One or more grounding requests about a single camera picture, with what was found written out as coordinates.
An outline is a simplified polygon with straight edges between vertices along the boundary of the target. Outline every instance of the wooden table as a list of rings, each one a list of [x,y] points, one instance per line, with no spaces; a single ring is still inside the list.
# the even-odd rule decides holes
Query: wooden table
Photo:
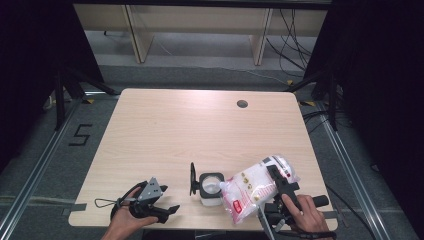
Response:
[[[248,106],[239,107],[239,100]],[[166,224],[149,228],[262,230],[254,214],[234,225],[222,205],[205,207],[199,193],[190,196],[190,163],[197,177],[230,178],[273,154],[286,157],[301,178],[297,194],[328,195],[292,93],[126,89],[76,200],[87,208],[72,212],[69,223],[108,226],[111,207],[97,208],[94,199],[115,200],[154,176],[168,186],[155,205],[181,207]],[[327,222],[337,228],[336,219]]]

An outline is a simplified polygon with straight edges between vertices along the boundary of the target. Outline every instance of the human hand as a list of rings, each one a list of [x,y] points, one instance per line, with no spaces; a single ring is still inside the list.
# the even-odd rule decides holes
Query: human hand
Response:
[[[295,225],[291,225],[292,230],[297,232],[328,232],[327,222],[324,214],[317,210],[312,197],[309,195],[297,195],[297,201],[302,211],[294,205],[291,198],[283,194],[281,196],[284,204],[291,213]]]
[[[134,194],[140,190],[140,187],[134,189],[128,197],[133,197]],[[122,207],[119,208],[112,218],[106,233],[103,235],[102,240],[122,240],[131,236],[138,229],[156,223],[157,217],[145,217],[135,218],[129,211],[128,204],[122,203]]]

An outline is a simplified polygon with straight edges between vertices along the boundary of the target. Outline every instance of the finger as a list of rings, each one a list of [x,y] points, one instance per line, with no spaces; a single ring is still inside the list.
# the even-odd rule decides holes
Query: finger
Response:
[[[294,218],[297,218],[302,215],[300,213],[299,208],[297,208],[296,205],[294,205],[293,201],[287,194],[283,194],[281,196],[281,199],[283,199],[284,204],[286,205],[287,209],[289,210],[289,212],[292,214]]]
[[[308,197],[310,197],[310,196],[297,195],[297,201],[299,202],[300,208],[302,208],[303,214],[310,214],[311,213],[311,207],[309,205]]]

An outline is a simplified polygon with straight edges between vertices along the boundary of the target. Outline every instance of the plastic bag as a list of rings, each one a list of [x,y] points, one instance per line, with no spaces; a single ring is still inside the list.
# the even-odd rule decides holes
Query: plastic bag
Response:
[[[300,180],[285,158],[273,155],[220,183],[225,209],[231,214],[235,224],[241,223],[261,204],[277,194],[277,187],[266,168],[271,165],[276,165],[289,183]]]

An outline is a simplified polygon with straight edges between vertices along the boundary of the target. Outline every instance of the black holder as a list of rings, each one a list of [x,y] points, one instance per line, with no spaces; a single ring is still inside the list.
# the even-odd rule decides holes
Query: black holder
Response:
[[[224,175],[222,173],[213,172],[213,173],[202,173],[199,177],[199,181],[196,181],[196,169],[194,168],[194,163],[190,165],[190,196],[193,193],[196,195],[196,190],[200,191],[200,197],[203,199],[211,199],[211,198],[220,198],[221,190],[216,193],[208,193],[203,188],[203,181],[205,181],[209,177],[214,177],[219,179],[220,182],[224,181]]]

